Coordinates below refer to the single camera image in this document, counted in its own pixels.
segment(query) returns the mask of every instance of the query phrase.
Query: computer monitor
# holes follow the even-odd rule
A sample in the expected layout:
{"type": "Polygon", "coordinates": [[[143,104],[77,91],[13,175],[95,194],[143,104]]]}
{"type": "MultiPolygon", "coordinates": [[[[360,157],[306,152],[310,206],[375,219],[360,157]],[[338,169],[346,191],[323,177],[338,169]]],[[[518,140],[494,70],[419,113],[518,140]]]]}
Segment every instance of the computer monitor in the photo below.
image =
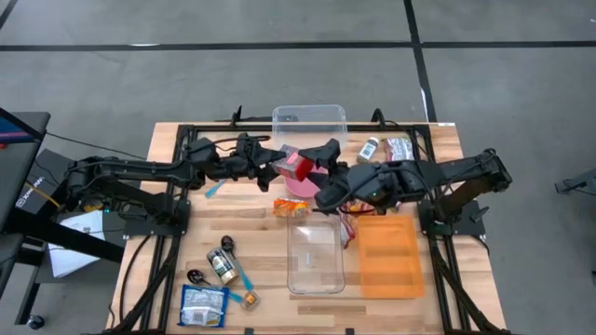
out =
{"type": "Polygon", "coordinates": [[[44,136],[0,107],[0,144],[41,141],[44,136]]]}

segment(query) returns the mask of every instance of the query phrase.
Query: metal can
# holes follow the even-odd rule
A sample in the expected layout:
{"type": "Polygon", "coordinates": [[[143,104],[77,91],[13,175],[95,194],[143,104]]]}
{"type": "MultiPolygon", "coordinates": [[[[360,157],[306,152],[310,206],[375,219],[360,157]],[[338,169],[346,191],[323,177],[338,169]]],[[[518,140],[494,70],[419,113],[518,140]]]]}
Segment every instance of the metal can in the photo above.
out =
{"type": "Polygon", "coordinates": [[[232,284],[238,278],[238,272],[230,256],[222,248],[215,248],[207,254],[207,261],[224,285],[232,284]]]}

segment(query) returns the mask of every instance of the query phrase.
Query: white paper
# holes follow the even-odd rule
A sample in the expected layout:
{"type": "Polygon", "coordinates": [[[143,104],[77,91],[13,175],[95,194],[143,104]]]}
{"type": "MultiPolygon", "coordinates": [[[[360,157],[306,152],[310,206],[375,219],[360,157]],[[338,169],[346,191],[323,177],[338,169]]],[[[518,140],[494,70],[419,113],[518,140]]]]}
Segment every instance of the white paper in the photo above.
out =
{"type": "MultiPolygon", "coordinates": [[[[63,220],[60,225],[75,229],[82,233],[91,233],[91,236],[95,236],[101,240],[105,240],[103,235],[103,214],[102,212],[95,210],[83,215],[75,216],[66,220],[63,220]]],[[[71,274],[72,272],[97,261],[99,258],[89,256],[84,253],[61,249],[61,246],[49,245],[51,250],[49,257],[52,261],[52,273],[55,278],[62,278],[65,275],[71,274]]]]}

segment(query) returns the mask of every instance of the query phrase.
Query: clear plastic container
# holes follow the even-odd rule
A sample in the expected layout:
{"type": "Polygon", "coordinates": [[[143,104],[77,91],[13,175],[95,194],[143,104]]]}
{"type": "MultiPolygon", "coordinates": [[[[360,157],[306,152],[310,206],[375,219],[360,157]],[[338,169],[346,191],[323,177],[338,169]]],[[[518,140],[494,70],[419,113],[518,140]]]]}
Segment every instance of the clear plastic container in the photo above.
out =
{"type": "Polygon", "coordinates": [[[279,106],[273,111],[275,149],[288,144],[300,149],[323,145],[334,138],[347,141],[345,110],[340,105],[279,106]]]}
{"type": "Polygon", "coordinates": [[[288,289],[295,294],[344,290],[339,218],[311,213],[288,219],[288,289]]]}

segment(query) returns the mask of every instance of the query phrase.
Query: pink bowl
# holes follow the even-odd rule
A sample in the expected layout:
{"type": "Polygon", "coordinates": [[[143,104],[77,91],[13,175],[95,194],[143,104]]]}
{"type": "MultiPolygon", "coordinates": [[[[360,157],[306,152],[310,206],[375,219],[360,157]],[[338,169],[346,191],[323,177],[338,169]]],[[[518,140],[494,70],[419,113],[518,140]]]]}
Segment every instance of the pink bowl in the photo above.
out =
{"type": "MultiPolygon", "coordinates": [[[[311,169],[310,171],[326,173],[327,169],[325,169],[323,167],[319,167],[319,168],[313,167],[313,169],[311,169]]],[[[303,181],[293,180],[292,178],[284,178],[284,181],[286,183],[286,187],[288,188],[288,190],[290,192],[292,192],[294,195],[299,196],[299,197],[303,197],[303,198],[313,197],[319,191],[319,188],[317,187],[317,185],[315,185],[308,178],[305,178],[303,181]]]]}

